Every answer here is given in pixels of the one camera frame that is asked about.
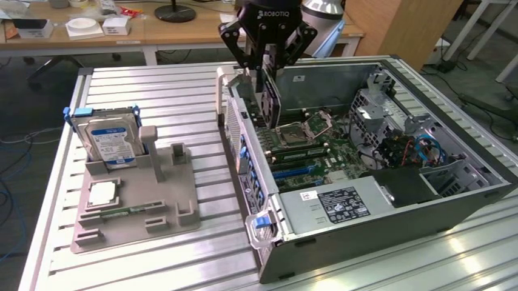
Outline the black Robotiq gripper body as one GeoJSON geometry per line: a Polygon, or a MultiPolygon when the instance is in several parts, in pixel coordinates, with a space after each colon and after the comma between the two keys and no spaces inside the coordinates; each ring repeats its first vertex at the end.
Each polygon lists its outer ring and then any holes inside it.
{"type": "Polygon", "coordinates": [[[238,19],[254,45],[286,43],[302,23],[302,1],[243,1],[238,19]]]}

